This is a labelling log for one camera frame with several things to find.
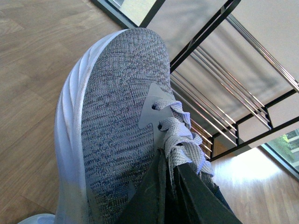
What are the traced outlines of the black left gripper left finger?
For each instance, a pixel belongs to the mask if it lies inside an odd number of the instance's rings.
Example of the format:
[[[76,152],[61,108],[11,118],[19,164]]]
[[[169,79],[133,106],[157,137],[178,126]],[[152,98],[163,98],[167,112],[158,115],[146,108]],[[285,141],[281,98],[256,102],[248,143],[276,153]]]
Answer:
[[[116,221],[117,224],[163,224],[165,216],[166,160],[158,148],[136,193]]]

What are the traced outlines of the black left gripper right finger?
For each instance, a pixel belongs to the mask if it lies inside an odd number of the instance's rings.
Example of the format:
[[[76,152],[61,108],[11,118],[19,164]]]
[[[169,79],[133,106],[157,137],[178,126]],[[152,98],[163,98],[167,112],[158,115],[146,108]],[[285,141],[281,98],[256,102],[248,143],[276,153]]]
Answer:
[[[225,206],[190,165],[174,169],[177,193],[177,224],[240,224],[241,221]]]

